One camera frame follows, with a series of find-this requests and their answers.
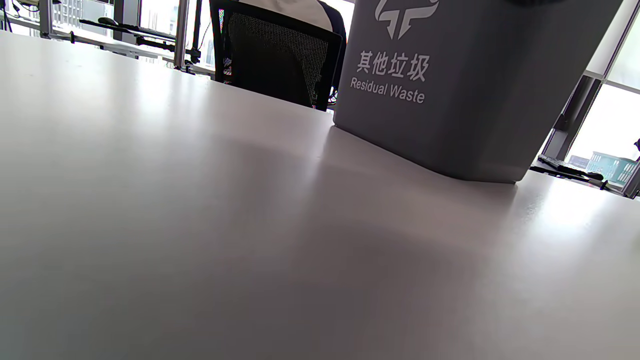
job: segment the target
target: white shirt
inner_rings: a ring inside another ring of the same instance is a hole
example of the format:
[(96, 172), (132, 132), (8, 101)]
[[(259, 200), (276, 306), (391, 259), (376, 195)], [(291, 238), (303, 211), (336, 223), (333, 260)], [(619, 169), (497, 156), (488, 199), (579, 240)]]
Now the white shirt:
[(329, 16), (316, 0), (240, 0), (240, 2), (281, 13), (282, 15), (333, 31)]

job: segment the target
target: mesh chair back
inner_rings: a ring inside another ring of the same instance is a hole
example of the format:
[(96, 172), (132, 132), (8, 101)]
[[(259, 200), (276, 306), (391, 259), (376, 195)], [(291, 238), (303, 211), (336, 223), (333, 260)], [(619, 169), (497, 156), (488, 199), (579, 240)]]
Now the mesh chair back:
[(326, 110), (340, 35), (237, 1), (209, 5), (216, 81)]

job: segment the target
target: person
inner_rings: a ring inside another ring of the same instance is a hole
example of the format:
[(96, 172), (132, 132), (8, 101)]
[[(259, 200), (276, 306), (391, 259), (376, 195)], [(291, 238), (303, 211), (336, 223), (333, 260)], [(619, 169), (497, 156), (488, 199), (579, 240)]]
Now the person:
[(281, 13), (340, 35), (342, 46), (332, 83), (334, 89), (338, 89), (342, 64), (344, 63), (344, 52), (347, 47), (344, 19), (338, 10), (320, 0), (240, 0), (240, 2)]

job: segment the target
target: cable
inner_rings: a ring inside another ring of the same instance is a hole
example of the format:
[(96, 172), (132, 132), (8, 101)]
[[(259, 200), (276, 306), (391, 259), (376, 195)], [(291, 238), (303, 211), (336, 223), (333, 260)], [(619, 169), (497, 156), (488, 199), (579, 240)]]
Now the cable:
[[(207, 30), (209, 30), (209, 26), (211, 26), (212, 23), (213, 23), (213, 20), (209, 23), (209, 25), (207, 25), (207, 28), (204, 29), (205, 35), (207, 34)], [(200, 46), (198, 46), (198, 51), (200, 51), (200, 49), (202, 49), (203, 45), (204, 45), (204, 37), (202, 37), (202, 41), (200, 42)]]

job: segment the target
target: computer mouse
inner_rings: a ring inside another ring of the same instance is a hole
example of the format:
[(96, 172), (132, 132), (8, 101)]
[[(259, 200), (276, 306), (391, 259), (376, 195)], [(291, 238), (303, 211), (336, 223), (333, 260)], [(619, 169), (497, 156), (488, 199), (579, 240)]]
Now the computer mouse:
[(599, 174), (597, 172), (588, 172), (587, 173), (587, 177), (590, 177), (594, 180), (598, 180), (598, 181), (603, 181), (604, 180), (604, 176), (602, 174)]
[(98, 18), (98, 23), (103, 24), (103, 25), (111, 25), (111, 26), (118, 26), (118, 22), (116, 20), (113, 20), (110, 17), (100, 17)]

